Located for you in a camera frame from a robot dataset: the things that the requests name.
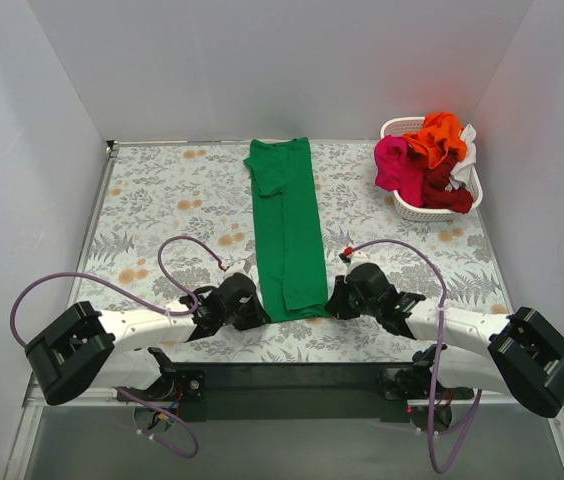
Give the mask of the green t-shirt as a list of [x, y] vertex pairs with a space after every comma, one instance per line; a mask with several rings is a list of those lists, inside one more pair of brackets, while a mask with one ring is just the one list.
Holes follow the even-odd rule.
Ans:
[[329, 290], [309, 140], [252, 140], [244, 163], [264, 309], [274, 323], [326, 317]]

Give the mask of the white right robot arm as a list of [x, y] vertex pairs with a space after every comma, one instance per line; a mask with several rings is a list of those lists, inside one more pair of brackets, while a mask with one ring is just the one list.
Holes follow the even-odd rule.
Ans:
[[370, 262], [335, 279], [327, 311], [340, 320], [366, 315], [388, 333], [442, 346], [413, 361], [416, 389], [481, 389], [513, 397], [532, 413], [554, 418], [564, 406], [564, 336], [535, 309], [481, 314], [439, 307], [421, 294], [399, 292]]

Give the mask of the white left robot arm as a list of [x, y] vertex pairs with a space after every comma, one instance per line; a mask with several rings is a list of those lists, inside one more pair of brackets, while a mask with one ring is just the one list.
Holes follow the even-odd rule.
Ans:
[[163, 351], [215, 335], [270, 323], [254, 282], [233, 270], [218, 286], [204, 286], [165, 307], [97, 310], [88, 301], [68, 307], [29, 341], [25, 356], [50, 405], [65, 404], [91, 387], [121, 387], [144, 400], [181, 394], [197, 399], [201, 373], [188, 373]]

